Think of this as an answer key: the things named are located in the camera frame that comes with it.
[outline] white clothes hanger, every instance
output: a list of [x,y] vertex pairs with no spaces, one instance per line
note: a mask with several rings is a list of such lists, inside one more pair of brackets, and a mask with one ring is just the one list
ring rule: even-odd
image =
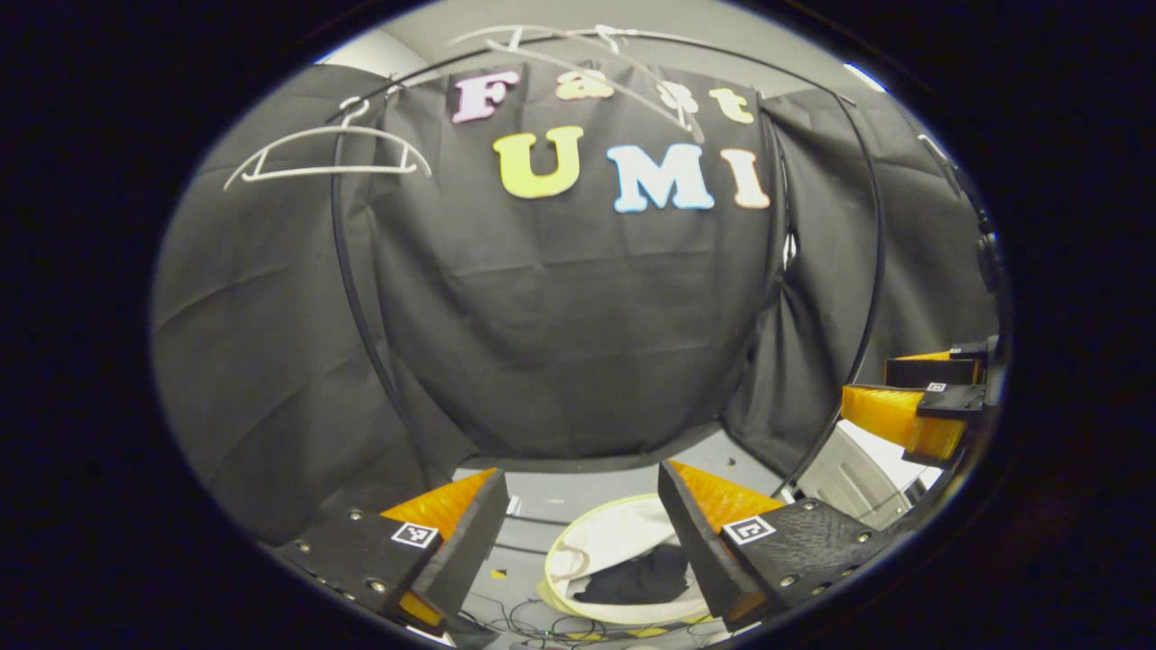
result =
[[[365,115],[369,110],[369,99],[362,97],[349,97],[348,99],[341,102],[340,109],[346,110],[348,106],[356,102],[361,102],[361,106],[354,111],[347,113],[341,120],[340,126],[319,126],[317,128],[306,128],[305,131],[298,131],[297,133],[286,135],[279,140],[274,140],[268,145],[258,149],[255,154],[249,156],[245,162],[240,163],[237,169],[229,176],[229,179],[224,183],[224,190],[229,190],[229,185],[237,179],[239,175],[242,180],[245,183],[255,183],[258,180],[268,180],[271,178],[286,178],[290,176],[317,176],[325,173],[413,173],[417,170],[417,164],[409,162],[409,154],[413,152],[414,157],[421,163],[422,171],[425,177],[433,176],[433,171],[430,169],[429,162],[425,161],[425,156],[417,150],[416,147],[406,142],[401,138],[392,133],[386,133],[385,131],[379,131],[377,128],[369,128],[365,126],[351,126],[349,121],[355,117],[361,117]],[[362,135],[372,135],[375,138],[381,138],[402,145],[405,148],[401,152],[401,162],[397,167],[390,165],[335,165],[335,167],[309,167],[302,169],[286,169],[279,171],[261,171],[261,167],[265,164],[265,160],[268,157],[269,152],[274,148],[284,145],[286,142],[291,142],[294,140],[299,140],[302,138],[307,138],[310,135],[323,135],[326,133],[357,133]],[[253,171],[243,172],[253,161],[257,164],[253,165]]]
[[[490,38],[487,38],[486,40],[483,40],[483,43],[486,44],[487,47],[489,47],[490,50],[492,50],[495,52],[505,52],[505,53],[517,54],[517,56],[520,56],[520,57],[526,57],[526,58],[529,58],[529,59],[536,59],[536,60],[540,60],[540,61],[546,61],[548,64],[554,64],[554,65],[557,65],[557,66],[562,66],[562,67],[564,67],[566,69],[577,72],[579,74],[585,74],[585,73],[588,72],[587,69],[580,68],[580,67],[578,67],[578,66],[576,66],[576,65],[573,65],[573,64],[571,64],[569,61],[564,61],[562,59],[551,57],[549,54],[542,54],[540,52],[533,52],[533,51],[526,50],[524,47],[520,47],[519,43],[521,40],[523,34],[526,30],[540,31],[540,32],[543,32],[543,34],[547,34],[549,36],[554,36],[554,37],[557,37],[557,38],[565,38],[568,40],[573,40],[573,42],[580,43],[580,44],[583,44],[583,45],[585,45],[587,47],[594,47],[594,49],[599,50],[603,54],[610,54],[612,57],[614,57],[616,59],[620,59],[622,61],[625,61],[627,64],[630,64],[632,67],[642,71],[645,75],[650,76],[654,81],[655,87],[658,87],[659,84],[661,84],[661,83],[664,83],[666,81],[661,76],[654,74],[642,61],[638,61],[638,60],[633,59],[632,57],[623,54],[620,51],[618,44],[617,44],[617,42],[614,40],[614,37],[615,36],[620,36],[621,37],[621,36],[630,36],[630,35],[639,35],[639,34],[642,34],[642,32],[638,32],[637,30],[622,30],[622,29],[616,29],[616,28],[613,28],[613,27],[607,27],[607,25],[601,25],[600,24],[600,25],[598,25],[595,28],[594,34],[596,36],[599,36],[600,38],[602,38],[606,43],[608,43],[608,45],[602,45],[602,44],[598,43],[596,40],[590,39],[590,38],[584,38],[583,36],[580,36],[581,34],[590,34],[588,30],[587,31],[578,31],[578,30],[563,31],[563,30],[554,29],[551,27],[528,25],[528,24],[495,25],[495,27],[488,27],[488,28],[474,30],[474,31],[470,31],[468,34],[464,34],[464,35],[461,35],[461,36],[459,36],[459,37],[453,38],[452,40],[450,40],[447,43],[447,45],[450,45],[450,46],[457,45],[457,44],[459,44],[459,43],[461,43],[464,40],[468,40],[470,38],[476,38],[479,36],[486,36],[486,35],[489,35],[489,34],[498,34],[498,32],[503,32],[503,31],[511,31],[512,34],[510,35],[510,42],[506,45],[502,45],[501,43],[497,43],[497,42],[495,42],[495,40],[492,40]],[[615,82],[613,80],[609,80],[609,79],[594,79],[594,77],[590,77],[590,79],[592,81],[598,81],[599,83],[605,83],[607,86],[610,86],[612,88],[614,88],[615,90],[622,93],[623,95],[627,95],[628,97],[631,97],[631,98],[633,98],[633,99],[643,103],[644,105],[646,105],[647,108],[650,108],[652,111],[654,111],[658,115],[662,116],[664,119],[673,121],[674,124],[676,124],[679,126],[679,128],[686,131],[687,133],[690,133],[691,136],[694,138],[696,145],[702,145],[705,141],[705,138],[703,136],[703,130],[698,126],[698,121],[694,118],[694,116],[691,116],[689,112],[687,112],[687,111],[683,110],[682,102],[679,101],[677,98],[675,98],[675,105],[676,105],[675,110],[676,110],[676,113],[674,116],[672,116],[667,111],[667,109],[662,108],[661,105],[659,105],[658,103],[653,102],[652,99],[649,99],[649,98],[642,96],[640,94],[638,94],[638,93],[636,93],[636,91],[633,91],[633,90],[631,90],[629,88],[625,88],[621,83],[617,83],[617,82]]]

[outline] gray floor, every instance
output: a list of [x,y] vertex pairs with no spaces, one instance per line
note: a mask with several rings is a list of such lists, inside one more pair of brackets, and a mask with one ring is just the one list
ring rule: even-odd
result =
[[[718,431],[697,445],[676,455],[675,460],[719,475],[739,485],[769,492],[779,477],[775,475],[747,452]],[[454,480],[476,473],[459,470]],[[498,533],[495,548],[482,568],[462,605],[462,611],[480,621],[505,628],[502,608],[521,627],[556,633],[585,633],[591,623],[584,619],[558,621],[562,613],[541,603],[534,589],[544,576],[546,553],[554,540],[571,522],[607,502],[639,494],[658,492],[657,466],[621,472],[583,474],[538,474],[507,472],[510,509]],[[607,626],[613,629],[624,626]],[[662,649],[698,648],[711,641],[710,635],[724,630],[721,622],[706,622],[661,636],[635,641],[598,643],[596,648],[616,650],[630,645],[650,645]],[[526,636],[506,633],[490,644],[494,650],[509,650],[512,642],[525,642]],[[538,648],[539,641],[531,642]],[[558,644],[546,643],[547,648]]]

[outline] yellow letter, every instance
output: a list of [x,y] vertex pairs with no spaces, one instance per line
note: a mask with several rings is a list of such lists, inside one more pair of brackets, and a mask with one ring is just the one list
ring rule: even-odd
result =
[[711,97],[719,101],[719,108],[722,109],[722,115],[740,123],[750,124],[755,121],[755,116],[742,110],[740,106],[747,105],[747,99],[734,94],[734,90],[729,88],[716,88],[709,93]]
[[585,99],[587,97],[605,99],[614,95],[614,88],[605,81],[606,75],[594,69],[568,72],[558,76],[558,87],[554,94],[560,99]]
[[554,173],[536,176],[529,169],[529,148],[538,138],[533,133],[514,133],[494,141],[506,192],[523,199],[553,197],[565,192],[578,180],[578,139],[580,126],[560,126],[546,132],[558,154],[558,169]]

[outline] letter m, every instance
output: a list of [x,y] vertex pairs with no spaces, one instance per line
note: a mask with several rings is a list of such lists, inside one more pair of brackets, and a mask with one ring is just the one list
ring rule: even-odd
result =
[[645,190],[659,208],[666,207],[670,190],[674,189],[674,207],[682,209],[707,209],[714,207],[714,197],[706,192],[698,158],[703,149],[696,145],[676,143],[666,150],[662,165],[635,145],[612,147],[606,157],[618,165],[621,195],[614,201],[614,209],[621,213],[643,212],[646,199],[639,190]]

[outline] black cloth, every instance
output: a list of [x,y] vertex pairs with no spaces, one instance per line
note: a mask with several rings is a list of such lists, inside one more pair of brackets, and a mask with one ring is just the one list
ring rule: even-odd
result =
[[592,574],[586,589],[573,598],[598,605],[670,603],[690,589],[687,562],[681,546],[660,544],[645,555]]
[[[617,62],[585,65],[638,91]],[[495,113],[453,124],[455,83],[520,75]],[[328,176],[224,180],[273,140],[320,126],[385,81],[340,66],[290,79],[245,116],[190,180],[157,264],[153,359],[161,400],[192,468],[224,510],[280,545],[323,503],[385,509],[447,482],[468,458],[643,458],[722,419],[785,473],[822,433],[862,333],[875,265],[869,176],[829,95],[761,102],[755,91],[655,68],[690,89],[705,134],[710,209],[615,210],[612,147],[661,163],[689,134],[617,94],[562,101],[544,64],[458,73],[373,97],[354,124],[412,142],[433,177],[343,175],[340,215],[373,345],[397,379],[386,398],[338,266]],[[732,120],[729,88],[756,115]],[[888,356],[994,333],[976,267],[975,212],[885,95],[840,89],[876,163],[887,274],[860,381]],[[495,140],[533,133],[535,173],[557,165],[546,132],[580,126],[580,173],[561,194],[520,199]],[[266,170],[333,164],[333,136],[294,142]],[[756,154],[768,208],[742,208],[722,149]],[[343,164],[395,165],[400,147],[348,136]],[[798,253],[784,269],[788,230]]]

